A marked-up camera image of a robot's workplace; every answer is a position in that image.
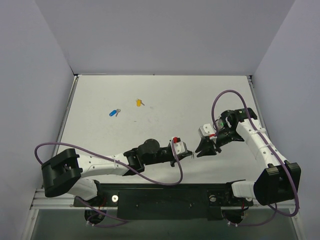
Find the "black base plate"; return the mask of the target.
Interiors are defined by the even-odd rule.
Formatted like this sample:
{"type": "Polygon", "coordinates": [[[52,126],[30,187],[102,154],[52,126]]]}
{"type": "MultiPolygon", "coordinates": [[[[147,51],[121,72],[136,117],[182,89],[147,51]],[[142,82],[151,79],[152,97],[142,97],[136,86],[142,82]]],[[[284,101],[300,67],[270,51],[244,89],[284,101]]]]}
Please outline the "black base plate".
{"type": "Polygon", "coordinates": [[[88,203],[117,218],[136,220],[217,221],[224,214],[242,220],[251,200],[236,198],[229,183],[158,184],[102,183],[101,195],[88,203]]]}

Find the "yellow tag key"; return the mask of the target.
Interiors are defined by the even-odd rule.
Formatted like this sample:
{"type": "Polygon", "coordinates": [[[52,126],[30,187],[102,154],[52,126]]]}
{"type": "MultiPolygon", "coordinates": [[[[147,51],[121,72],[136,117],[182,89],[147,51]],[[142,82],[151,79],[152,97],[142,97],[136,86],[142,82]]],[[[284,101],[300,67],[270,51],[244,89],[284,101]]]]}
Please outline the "yellow tag key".
{"type": "Polygon", "coordinates": [[[136,100],[136,106],[137,107],[141,107],[141,106],[144,106],[145,104],[143,103],[143,101],[141,99],[137,99],[136,100]]]}

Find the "blue tag key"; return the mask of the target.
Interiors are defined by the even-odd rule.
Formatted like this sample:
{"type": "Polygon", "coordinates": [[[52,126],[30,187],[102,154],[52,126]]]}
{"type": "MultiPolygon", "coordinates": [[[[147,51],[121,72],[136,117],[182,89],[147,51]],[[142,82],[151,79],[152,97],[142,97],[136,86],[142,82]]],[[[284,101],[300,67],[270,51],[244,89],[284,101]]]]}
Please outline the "blue tag key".
{"type": "Polygon", "coordinates": [[[113,117],[113,116],[115,116],[115,117],[117,117],[118,116],[118,114],[121,112],[121,109],[115,109],[115,110],[113,110],[113,111],[111,111],[110,113],[109,113],[109,116],[110,117],[113,117]]]}

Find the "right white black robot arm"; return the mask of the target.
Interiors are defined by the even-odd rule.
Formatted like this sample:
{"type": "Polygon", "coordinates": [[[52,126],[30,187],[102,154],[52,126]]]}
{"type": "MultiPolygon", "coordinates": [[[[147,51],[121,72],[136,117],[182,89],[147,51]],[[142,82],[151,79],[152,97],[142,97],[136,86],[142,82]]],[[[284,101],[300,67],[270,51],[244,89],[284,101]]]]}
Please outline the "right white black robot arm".
{"type": "Polygon", "coordinates": [[[226,110],[215,123],[217,130],[209,123],[199,128],[201,140],[195,151],[197,157],[215,156],[224,145],[244,142],[262,170],[256,181],[231,182],[230,188],[223,192],[226,203],[234,205],[241,198],[247,198],[266,206],[295,199],[301,168],[278,152],[251,108],[226,110]]]}

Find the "aluminium frame rail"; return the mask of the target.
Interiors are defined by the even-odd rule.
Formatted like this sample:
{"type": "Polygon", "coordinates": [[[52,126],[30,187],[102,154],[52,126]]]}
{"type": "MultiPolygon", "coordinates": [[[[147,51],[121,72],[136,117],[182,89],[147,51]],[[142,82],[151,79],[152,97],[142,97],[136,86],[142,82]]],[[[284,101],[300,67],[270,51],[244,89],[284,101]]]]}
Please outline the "aluminium frame rail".
{"type": "Polygon", "coordinates": [[[63,194],[57,197],[46,197],[44,189],[36,189],[30,210],[90,210],[83,204],[74,206],[74,196],[71,194],[63,194]]]}

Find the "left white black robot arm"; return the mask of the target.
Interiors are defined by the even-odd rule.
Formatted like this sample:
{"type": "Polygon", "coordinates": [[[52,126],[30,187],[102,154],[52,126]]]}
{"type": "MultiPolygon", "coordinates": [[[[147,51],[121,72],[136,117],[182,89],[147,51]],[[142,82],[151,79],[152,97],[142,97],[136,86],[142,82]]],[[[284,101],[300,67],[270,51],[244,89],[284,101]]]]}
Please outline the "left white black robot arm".
{"type": "Polygon", "coordinates": [[[47,198],[71,194],[92,206],[103,200],[100,183],[90,177],[102,175],[141,176],[148,165],[170,163],[171,167],[191,156],[185,142],[173,137],[168,146],[161,147],[155,139],[124,153],[103,156],[72,144],[67,149],[41,163],[43,187],[47,198]]]}

